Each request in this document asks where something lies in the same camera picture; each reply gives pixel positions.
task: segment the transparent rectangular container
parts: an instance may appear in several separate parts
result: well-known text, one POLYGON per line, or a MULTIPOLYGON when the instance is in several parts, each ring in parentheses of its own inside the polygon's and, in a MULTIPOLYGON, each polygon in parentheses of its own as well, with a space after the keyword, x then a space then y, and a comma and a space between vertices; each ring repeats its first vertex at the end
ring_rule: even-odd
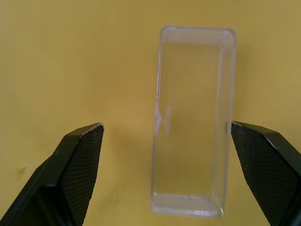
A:
POLYGON ((223 215, 235 49, 231 29, 166 26, 161 30, 153 212, 223 215))

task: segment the black rubber pad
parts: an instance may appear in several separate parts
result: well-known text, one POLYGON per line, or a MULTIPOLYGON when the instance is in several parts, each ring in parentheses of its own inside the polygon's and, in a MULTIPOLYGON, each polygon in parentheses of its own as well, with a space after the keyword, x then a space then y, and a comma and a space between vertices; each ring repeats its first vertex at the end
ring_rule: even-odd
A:
POLYGON ((77 226, 84 223, 92 197, 103 138, 102 130, 98 126, 83 135, 60 179, 63 195, 77 226))
POLYGON ((300 169, 292 162, 301 164, 300 154, 279 133, 263 127, 233 122, 231 132, 246 182, 264 215, 271 226, 283 225, 300 194, 300 169))

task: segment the yellow surface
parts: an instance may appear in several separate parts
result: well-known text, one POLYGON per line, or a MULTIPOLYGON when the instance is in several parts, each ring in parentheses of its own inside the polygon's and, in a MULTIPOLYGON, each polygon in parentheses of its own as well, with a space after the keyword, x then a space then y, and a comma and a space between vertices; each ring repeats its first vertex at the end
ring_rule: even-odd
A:
MULTIPOLYGON (((0 1, 0 216, 67 132, 102 121, 84 225, 207 226, 153 215, 149 190, 158 33, 166 24, 237 31, 233 119, 301 150, 299 0, 0 1)), ((267 226, 230 153, 226 226, 267 226)))

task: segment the textured grip surface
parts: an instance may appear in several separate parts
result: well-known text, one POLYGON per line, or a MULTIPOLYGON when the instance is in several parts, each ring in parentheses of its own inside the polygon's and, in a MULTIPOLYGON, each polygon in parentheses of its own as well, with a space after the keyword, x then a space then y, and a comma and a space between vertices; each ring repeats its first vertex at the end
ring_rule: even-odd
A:
POLYGON ((83 224, 92 197, 103 138, 102 129, 99 126, 83 135, 60 179, 60 189, 77 226, 83 224))
POLYGON ((287 141, 275 131, 257 128, 234 122, 232 137, 247 184, 271 226, 279 226, 299 194, 300 177, 267 136, 287 141))

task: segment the clear plastic box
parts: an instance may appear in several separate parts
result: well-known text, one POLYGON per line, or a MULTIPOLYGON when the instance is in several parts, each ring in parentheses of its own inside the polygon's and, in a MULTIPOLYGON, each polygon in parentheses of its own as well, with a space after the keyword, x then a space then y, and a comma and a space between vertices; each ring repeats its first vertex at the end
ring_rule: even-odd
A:
POLYGON ((231 29, 166 26, 161 30, 153 212, 223 215, 235 48, 231 29))

